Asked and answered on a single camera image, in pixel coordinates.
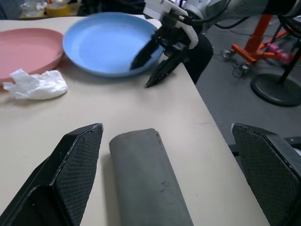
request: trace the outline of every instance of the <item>orange stand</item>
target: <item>orange stand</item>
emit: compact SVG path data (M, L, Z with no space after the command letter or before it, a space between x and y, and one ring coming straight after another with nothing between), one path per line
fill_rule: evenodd
M273 17L272 15L262 15L259 23L257 24L257 27L256 27L254 33L251 35L246 46L244 48L241 48L239 45L233 44L231 47L231 52L238 53L250 65L252 65L252 64L256 63L258 60L264 59L264 58L280 59L281 54L275 54L275 53L262 51L262 49L265 48L265 44L262 44L262 40L264 38L264 33L265 33L266 29L268 28L268 25L269 25L272 17ZM281 31L277 35L276 39L278 39L284 35L286 35L286 31Z

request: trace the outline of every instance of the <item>pink plate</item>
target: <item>pink plate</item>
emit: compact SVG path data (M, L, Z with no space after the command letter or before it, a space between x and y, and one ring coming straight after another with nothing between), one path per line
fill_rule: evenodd
M10 74L23 69L42 74L60 62L63 35L42 28L24 28L0 32L0 85L13 81Z

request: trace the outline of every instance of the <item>black stand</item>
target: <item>black stand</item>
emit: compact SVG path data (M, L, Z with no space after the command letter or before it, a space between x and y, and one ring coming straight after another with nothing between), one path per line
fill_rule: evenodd
M301 104L301 87L287 79L301 56L301 48L287 66L282 76L275 74L257 75L251 82L253 92L261 99L278 106L293 107Z

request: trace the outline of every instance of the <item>white tissue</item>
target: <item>white tissue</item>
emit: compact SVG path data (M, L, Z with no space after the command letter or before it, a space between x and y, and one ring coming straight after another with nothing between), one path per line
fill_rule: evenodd
M51 99L68 91L67 84L58 71L29 75L19 69L10 76L16 83L4 82L3 88L15 99Z

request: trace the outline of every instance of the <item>table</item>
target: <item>table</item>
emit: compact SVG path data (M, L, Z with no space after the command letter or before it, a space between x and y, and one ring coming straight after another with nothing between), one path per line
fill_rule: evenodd
M0 21L0 30L41 27L65 33L81 19ZM143 86L150 72L112 81L94 77L68 59L59 71L69 87L62 97L20 102L0 92L0 212L64 134L101 122L104 134L97 173L82 226L120 225L109 141L148 128L156 129L163 139L195 226L269 225L183 65L149 89Z

